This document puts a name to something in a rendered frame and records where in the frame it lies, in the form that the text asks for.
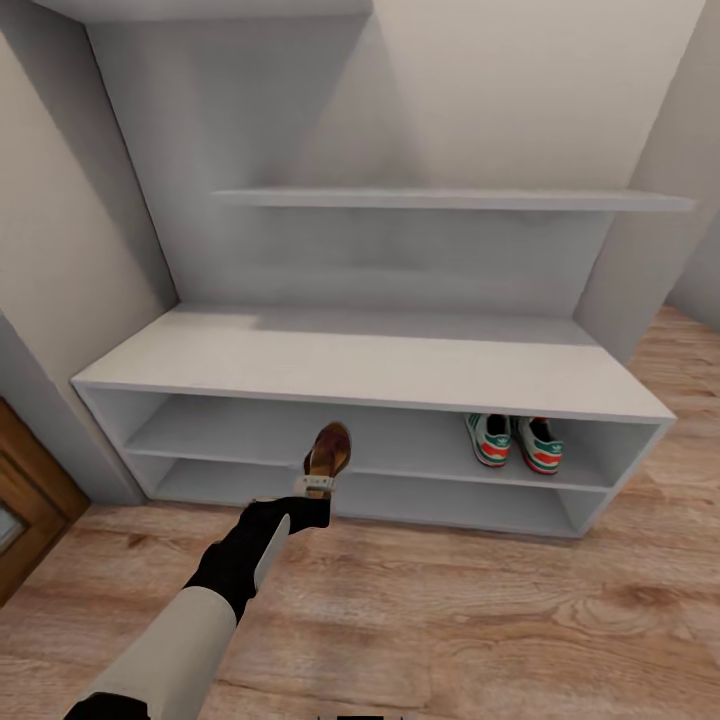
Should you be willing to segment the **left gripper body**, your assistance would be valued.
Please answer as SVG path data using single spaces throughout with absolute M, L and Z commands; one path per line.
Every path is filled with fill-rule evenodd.
M 329 499 L 307 499 L 307 497 L 287 497 L 295 502 L 301 509 L 302 521 L 297 531 L 309 527 L 325 528 L 329 526 L 330 501 Z

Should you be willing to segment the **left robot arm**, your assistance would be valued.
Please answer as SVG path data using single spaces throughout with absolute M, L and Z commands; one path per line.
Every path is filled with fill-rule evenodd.
M 287 536 L 329 526 L 328 475 L 299 475 L 292 497 L 260 498 L 213 543 L 155 622 L 89 685 L 61 720 L 197 720 L 225 649 Z

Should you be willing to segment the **sandal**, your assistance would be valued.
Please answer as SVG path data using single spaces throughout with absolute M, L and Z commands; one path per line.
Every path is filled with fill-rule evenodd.
M 347 428 L 337 422 L 323 429 L 316 438 L 313 451 L 303 461 L 305 475 L 336 477 L 351 458 L 351 440 Z M 313 499 L 331 499 L 327 491 L 311 491 Z

